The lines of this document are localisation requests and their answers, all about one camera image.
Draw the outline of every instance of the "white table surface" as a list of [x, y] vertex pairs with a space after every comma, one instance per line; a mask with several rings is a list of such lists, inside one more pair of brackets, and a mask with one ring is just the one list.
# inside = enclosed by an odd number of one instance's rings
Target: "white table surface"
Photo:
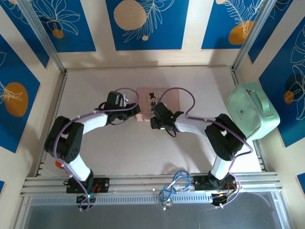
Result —
[[[193, 93], [196, 105], [189, 113], [213, 117], [228, 114], [225, 101], [234, 89], [228, 67], [158, 67], [105, 69], [69, 72], [58, 116], [75, 118], [92, 112], [106, 101], [109, 91], [121, 87], [183, 87]], [[130, 101], [135, 95], [129, 93]], [[192, 98], [179, 92], [180, 110], [192, 105]], [[243, 147], [241, 152], [248, 151]], [[172, 138], [165, 131], [152, 130], [149, 122], [134, 118], [118, 126], [108, 125], [83, 136], [81, 156], [95, 175], [173, 174], [185, 169], [207, 173], [216, 157], [208, 139], [191, 133], [177, 133]], [[66, 176], [47, 154], [39, 173], [42, 176]], [[236, 160], [232, 172], [260, 172], [256, 153]]]

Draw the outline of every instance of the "orange circle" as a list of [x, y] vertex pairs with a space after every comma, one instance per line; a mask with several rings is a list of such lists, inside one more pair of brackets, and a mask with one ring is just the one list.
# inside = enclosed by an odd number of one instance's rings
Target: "orange circle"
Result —
[[284, 94], [284, 101], [287, 104], [291, 104], [294, 101], [294, 94], [291, 91], [287, 91]]
[[142, 40], [143, 41], [147, 41], [148, 40], [148, 36], [142, 36]]
[[244, 23], [235, 26], [230, 32], [229, 42], [234, 45], [243, 44], [252, 24], [253, 21], [245, 21]]
[[6, 87], [9, 96], [4, 100], [7, 111], [15, 117], [24, 116], [28, 108], [29, 98], [25, 87], [17, 82], [9, 83]]
[[58, 30], [58, 29], [54, 29], [52, 31], [52, 34], [54, 37], [58, 38], [58, 39], [61, 39], [64, 37], [65, 34], [63, 34], [63, 32], [61, 30]]

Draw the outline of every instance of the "white robotic arm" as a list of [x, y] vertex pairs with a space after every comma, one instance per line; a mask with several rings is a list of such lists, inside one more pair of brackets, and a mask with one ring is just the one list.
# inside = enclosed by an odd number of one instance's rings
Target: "white robotic arm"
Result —
[[[81, 123], [84, 125], [83, 135], [91, 130], [106, 126], [108, 115], [105, 113], [96, 114], [95, 116], [84, 118]], [[90, 169], [86, 166], [81, 155], [78, 154], [76, 158], [70, 163], [63, 161], [63, 166], [66, 166], [80, 181], [86, 181], [90, 175]]]
[[[206, 120], [214, 120], [215, 118], [201, 118]], [[190, 132], [197, 135], [206, 136], [205, 130], [207, 126], [211, 125], [209, 122], [203, 122], [201, 120], [189, 119], [184, 115], [177, 118], [175, 126], [179, 132]], [[229, 167], [232, 161], [226, 161], [216, 155], [211, 174], [218, 180], [222, 180], [229, 172]]]
[[243, 143], [232, 134], [225, 132], [224, 128], [235, 132], [241, 139], [246, 139], [227, 115], [220, 114], [214, 118], [186, 117], [183, 112], [173, 114], [163, 103], [157, 104], [152, 110], [156, 115], [151, 119], [152, 129], [165, 129], [168, 133], [169, 131], [190, 132], [208, 137], [216, 153], [209, 175], [216, 183], [226, 178], [233, 158], [243, 147]]

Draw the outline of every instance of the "pink card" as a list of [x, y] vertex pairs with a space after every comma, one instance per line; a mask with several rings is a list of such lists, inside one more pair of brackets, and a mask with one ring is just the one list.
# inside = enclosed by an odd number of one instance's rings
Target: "pink card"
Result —
[[[135, 116], [137, 121], [150, 121], [150, 118], [154, 117], [151, 108], [157, 104], [163, 92], [168, 88], [138, 88], [137, 93], [140, 96], [139, 105], [141, 112]], [[166, 107], [175, 113], [179, 111], [179, 91], [173, 89], [168, 91], [161, 100]]]

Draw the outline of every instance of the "mint green bag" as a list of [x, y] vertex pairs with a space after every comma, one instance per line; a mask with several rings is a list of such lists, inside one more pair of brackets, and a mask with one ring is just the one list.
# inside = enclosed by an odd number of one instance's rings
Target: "mint green bag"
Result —
[[261, 139], [275, 129], [280, 117], [258, 82], [238, 84], [226, 107], [247, 139]]

